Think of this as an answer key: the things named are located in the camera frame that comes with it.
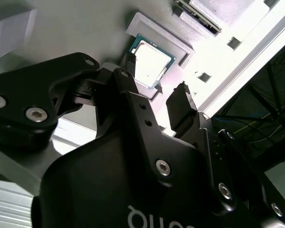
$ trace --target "black metal bracket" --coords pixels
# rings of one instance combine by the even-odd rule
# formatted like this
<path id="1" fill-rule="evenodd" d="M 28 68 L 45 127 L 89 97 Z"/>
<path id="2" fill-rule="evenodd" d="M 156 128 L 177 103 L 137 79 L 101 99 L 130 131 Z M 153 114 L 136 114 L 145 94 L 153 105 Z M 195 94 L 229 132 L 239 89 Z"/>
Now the black metal bracket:
<path id="1" fill-rule="evenodd" d="M 36 196 L 34 228 L 285 225 L 284 199 L 226 139 L 234 137 L 213 133 L 184 83 L 167 101 L 172 138 L 126 69 L 76 53 L 15 72 L 0 75 L 0 174 Z M 27 93 L 4 83 L 23 86 L 15 76 Z M 49 142 L 57 119 L 82 104 L 97 107 L 97 138 L 60 156 Z M 30 122 L 28 107 L 48 118 Z"/>

